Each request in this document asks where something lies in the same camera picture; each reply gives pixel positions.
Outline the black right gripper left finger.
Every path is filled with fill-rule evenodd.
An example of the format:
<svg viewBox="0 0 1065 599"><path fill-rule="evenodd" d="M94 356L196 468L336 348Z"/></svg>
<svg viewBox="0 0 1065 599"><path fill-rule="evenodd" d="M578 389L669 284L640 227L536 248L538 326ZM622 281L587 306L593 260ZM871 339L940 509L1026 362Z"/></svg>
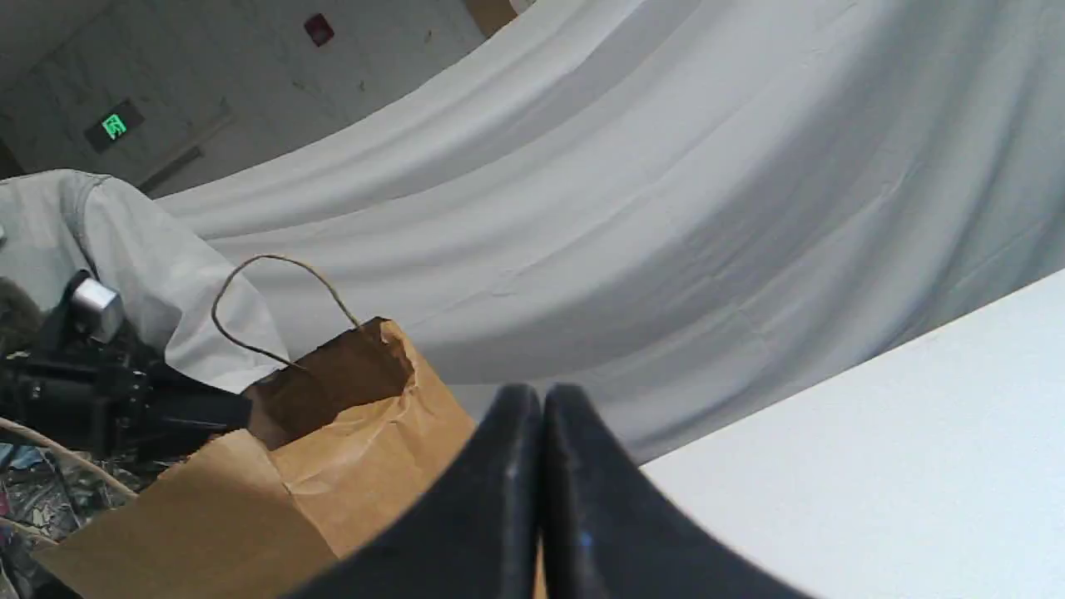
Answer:
<svg viewBox="0 0 1065 599"><path fill-rule="evenodd" d="M542 409L501 387L463 450L372 543L294 598L532 598Z"/></svg>

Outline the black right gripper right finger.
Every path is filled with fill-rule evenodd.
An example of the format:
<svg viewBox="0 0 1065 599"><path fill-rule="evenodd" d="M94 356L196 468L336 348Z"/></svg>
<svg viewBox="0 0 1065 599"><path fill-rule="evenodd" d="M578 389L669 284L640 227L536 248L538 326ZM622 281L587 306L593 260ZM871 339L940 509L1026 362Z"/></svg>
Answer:
<svg viewBox="0 0 1065 599"><path fill-rule="evenodd" d="M551 598L800 598L688 518L575 384L544 404L542 549Z"/></svg>

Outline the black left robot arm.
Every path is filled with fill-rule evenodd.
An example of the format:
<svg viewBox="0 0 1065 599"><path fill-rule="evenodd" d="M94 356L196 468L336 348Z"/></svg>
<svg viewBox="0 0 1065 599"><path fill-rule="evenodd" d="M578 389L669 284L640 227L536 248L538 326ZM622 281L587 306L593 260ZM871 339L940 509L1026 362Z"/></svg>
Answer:
<svg viewBox="0 0 1065 599"><path fill-rule="evenodd" d="M354 324L248 399L99 344L66 293L2 368L2 415L73 458L178 458L122 507L32 557L82 598L279 598L368 546L438 481L473 424L389 319Z"/></svg>

